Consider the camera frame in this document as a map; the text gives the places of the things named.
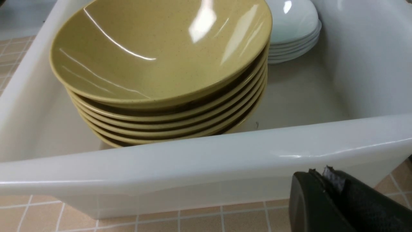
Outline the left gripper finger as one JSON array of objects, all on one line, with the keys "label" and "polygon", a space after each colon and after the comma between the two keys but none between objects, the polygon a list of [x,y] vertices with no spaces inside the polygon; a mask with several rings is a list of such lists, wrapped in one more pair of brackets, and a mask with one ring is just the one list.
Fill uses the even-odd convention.
[{"label": "left gripper finger", "polygon": [[326,166],[295,172],[292,232],[410,232],[412,212],[348,173]]}]

